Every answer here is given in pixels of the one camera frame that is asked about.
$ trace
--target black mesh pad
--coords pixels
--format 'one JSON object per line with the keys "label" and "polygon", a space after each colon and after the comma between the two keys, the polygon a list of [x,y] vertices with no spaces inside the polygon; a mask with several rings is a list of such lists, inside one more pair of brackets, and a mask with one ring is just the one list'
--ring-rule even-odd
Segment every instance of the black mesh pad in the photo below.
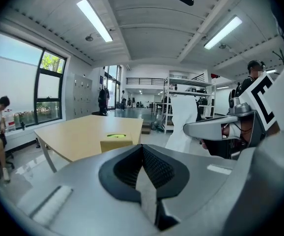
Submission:
{"label": "black mesh pad", "polygon": [[135,187],[142,166],[156,188],[157,200],[177,196],[190,177],[183,163],[148,145],[137,145],[106,161],[99,170],[99,180],[116,199],[141,203]]}

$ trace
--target box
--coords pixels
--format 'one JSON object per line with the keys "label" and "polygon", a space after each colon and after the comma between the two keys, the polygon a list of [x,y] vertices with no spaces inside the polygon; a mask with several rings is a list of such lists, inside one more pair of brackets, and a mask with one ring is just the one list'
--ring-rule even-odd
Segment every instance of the box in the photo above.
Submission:
{"label": "box", "polygon": [[107,133],[100,141],[101,152],[133,145],[130,133]]}

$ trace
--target cabinet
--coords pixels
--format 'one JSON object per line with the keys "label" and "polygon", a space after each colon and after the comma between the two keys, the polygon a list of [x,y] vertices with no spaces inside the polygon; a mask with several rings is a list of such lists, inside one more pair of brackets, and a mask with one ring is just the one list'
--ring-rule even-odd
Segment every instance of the cabinet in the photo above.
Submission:
{"label": "cabinet", "polygon": [[73,111],[74,118],[91,114],[92,80],[74,75],[73,84]]}

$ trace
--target metal shelf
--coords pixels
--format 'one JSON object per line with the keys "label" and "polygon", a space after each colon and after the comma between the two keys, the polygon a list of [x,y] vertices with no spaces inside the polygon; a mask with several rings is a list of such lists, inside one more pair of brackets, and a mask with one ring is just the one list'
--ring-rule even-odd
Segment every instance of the metal shelf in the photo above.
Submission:
{"label": "metal shelf", "polygon": [[212,96],[212,94],[202,93],[202,92],[188,92],[188,91],[174,91],[169,90],[169,93],[174,94],[182,94],[182,95],[193,95],[193,96]]}
{"label": "metal shelf", "polygon": [[212,83],[208,82],[181,79],[181,78],[170,78],[170,84],[181,84],[181,85],[189,85],[195,87],[208,87],[213,85]]}
{"label": "metal shelf", "polygon": [[208,105],[199,105],[199,107],[211,107],[211,108],[214,108],[214,106],[208,106]]}
{"label": "metal shelf", "polygon": [[[193,87],[203,87],[205,88],[205,91],[207,91],[207,87],[211,87],[211,93],[202,93],[202,92],[191,92],[191,91],[181,91],[181,90],[173,90],[170,89],[170,85],[179,84],[179,85],[188,85]],[[205,97],[206,99],[212,96],[214,98],[214,104],[215,104],[215,98],[216,98],[216,86],[215,84],[204,82],[204,81],[196,81],[196,80],[190,80],[190,79],[182,79],[182,78],[171,78],[167,77],[164,80],[164,86],[163,86],[163,98],[167,97],[167,101],[169,101],[169,98],[173,95],[192,95],[192,96],[201,96]],[[171,103],[164,103],[163,107],[166,105],[167,109],[168,107],[171,107]],[[201,110],[203,110],[203,114],[201,115],[202,118],[210,117],[210,108],[214,108],[212,105],[199,105],[201,107]],[[162,112],[162,127],[164,128],[164,131],[166,133],[167,130],[173,130],[174,126],[167,125],[168,123],[168,117],[172,117],[173,114],[165,114]]]}
{"label": "metal shelf", "polygon": [[173,125],[166,125],[166,124],[163,124],[163,127],[164,127],[164,129],[166,129],[166,130],[173,130]]}

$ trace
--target trash bin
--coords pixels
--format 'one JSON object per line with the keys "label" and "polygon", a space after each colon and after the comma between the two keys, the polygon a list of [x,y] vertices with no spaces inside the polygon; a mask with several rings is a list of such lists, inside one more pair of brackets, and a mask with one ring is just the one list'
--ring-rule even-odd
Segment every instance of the trash bin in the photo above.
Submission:
{"label": "trash bin", "polygon": [[154,122],[151,123],[151,129],[156,130],[156,128],[157,128],[157,122],[154,121]]}

